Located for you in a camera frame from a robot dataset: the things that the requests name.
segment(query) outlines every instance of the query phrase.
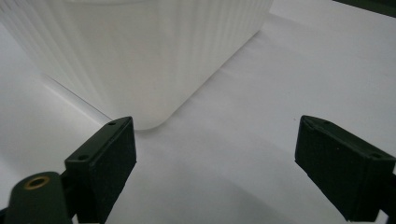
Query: black bracket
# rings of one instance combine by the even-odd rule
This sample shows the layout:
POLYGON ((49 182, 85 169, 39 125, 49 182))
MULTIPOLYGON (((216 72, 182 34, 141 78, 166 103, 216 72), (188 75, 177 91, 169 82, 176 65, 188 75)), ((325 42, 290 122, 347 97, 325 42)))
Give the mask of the black bracket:
POLYGON ((295 160, 348 221, 396 218, 396 159, 337 125, 303 116, 295 160))
POLYGON ((65 160, 59 175, 31 175, 11 192, 0 224, 105 223, 136 164, 131 117, 106 124, 65 160))

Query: white plastic box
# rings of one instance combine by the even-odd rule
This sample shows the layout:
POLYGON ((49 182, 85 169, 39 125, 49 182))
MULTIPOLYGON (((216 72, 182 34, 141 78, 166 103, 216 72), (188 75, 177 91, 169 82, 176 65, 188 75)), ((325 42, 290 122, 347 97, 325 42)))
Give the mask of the white plastic box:
POLYGON ((168 119, 264 22, 272 0, 0 0, 48 76, 138 130, 168 119))

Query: ribbed texture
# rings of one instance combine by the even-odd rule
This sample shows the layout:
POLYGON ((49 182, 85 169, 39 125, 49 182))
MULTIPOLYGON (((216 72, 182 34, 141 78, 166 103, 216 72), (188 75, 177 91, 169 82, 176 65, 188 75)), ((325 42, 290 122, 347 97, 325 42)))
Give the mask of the ribbed texture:
POLYGON ((132 115, 147 129, 260 30, 271 4, 0 0, 0 19, 44 73, 111 118, 132 115))

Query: white backdrop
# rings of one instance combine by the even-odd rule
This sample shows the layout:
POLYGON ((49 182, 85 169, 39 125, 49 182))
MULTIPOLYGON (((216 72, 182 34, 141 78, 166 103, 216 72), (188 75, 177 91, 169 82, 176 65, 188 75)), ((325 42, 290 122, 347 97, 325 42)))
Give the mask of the white backdrop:
MULTIPOLYGON (((275 0, 187 103, 136 133, 137 165, 107 223, 346 223, 294 163, 299 118, 328 119, 396 156, 395 71, 395 19, 275 0)), ((106 122, 41 75, 0 24, 1 207, 25 176, 61 172, 106 122)))

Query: white surface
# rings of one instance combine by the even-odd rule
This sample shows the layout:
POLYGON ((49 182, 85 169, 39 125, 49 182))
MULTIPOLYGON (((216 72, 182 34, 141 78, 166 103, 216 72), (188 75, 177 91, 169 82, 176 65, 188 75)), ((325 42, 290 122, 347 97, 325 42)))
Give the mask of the white surface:
MULTIPOLYGON (((39 75, 0 26, 0 205, 102 124, 39 75)), ((295 163, 302 114, 396 155, 396 20, 275 0, 262 30, 157 129, 108 223, 346 223, 295 163)), ((385 223, 381 215, 376 223, 385 223)))
POLYGON ((44 74, 146 130, 260 30, 273 0, 82 2, 0 0, 0 20, 44 74))

